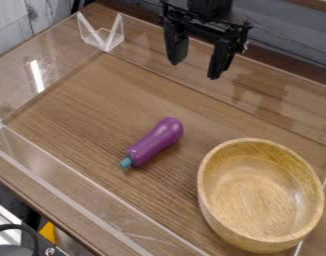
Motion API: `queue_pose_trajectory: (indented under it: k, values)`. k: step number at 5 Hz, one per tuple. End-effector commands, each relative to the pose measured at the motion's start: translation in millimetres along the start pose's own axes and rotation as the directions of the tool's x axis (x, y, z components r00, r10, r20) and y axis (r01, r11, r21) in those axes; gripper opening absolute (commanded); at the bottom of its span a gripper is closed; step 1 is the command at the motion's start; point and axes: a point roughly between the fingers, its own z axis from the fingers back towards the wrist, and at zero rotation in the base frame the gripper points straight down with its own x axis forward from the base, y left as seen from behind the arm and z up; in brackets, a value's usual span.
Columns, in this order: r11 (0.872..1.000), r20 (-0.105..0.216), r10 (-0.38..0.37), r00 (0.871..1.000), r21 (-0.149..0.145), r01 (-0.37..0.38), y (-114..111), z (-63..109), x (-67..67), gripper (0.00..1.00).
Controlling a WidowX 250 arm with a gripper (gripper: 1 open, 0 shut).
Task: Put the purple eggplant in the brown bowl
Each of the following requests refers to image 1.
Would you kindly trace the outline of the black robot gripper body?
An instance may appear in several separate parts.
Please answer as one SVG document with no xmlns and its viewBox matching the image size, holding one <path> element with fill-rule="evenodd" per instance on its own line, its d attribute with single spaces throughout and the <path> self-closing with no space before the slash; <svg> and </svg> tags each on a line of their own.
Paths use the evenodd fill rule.
<svg viewBox="0 0 326 256">
<path fill-rule="evenodd" d="M 188 35 L 217 42 L 228 38 L 236 42 L 236 53 L 249 47 L 248 18 L 233 11 L 234 0 L 161 0 L 162 23 L 169 18 L 185 25 Z"/>
</svg>

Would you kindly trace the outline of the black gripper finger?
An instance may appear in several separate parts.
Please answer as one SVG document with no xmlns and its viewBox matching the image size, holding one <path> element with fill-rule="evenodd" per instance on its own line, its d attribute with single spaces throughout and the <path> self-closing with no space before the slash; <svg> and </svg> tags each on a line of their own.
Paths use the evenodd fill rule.
<svg viewBox="0 0 326 256">
<path fill-rule="evenodd" d="M 185 25 L 165 18 L 164 30 L 168 58 L 173 65 L 178 65 L 185 60 L 189 51 L 189 35 Z"/>
<path fill-rule="evenodd" d="M 228 38 L 221 38 L 214 45 L 208 77 L 216 80 L 229 69 L 236 55 L 236 42 Z"/>
</svg>

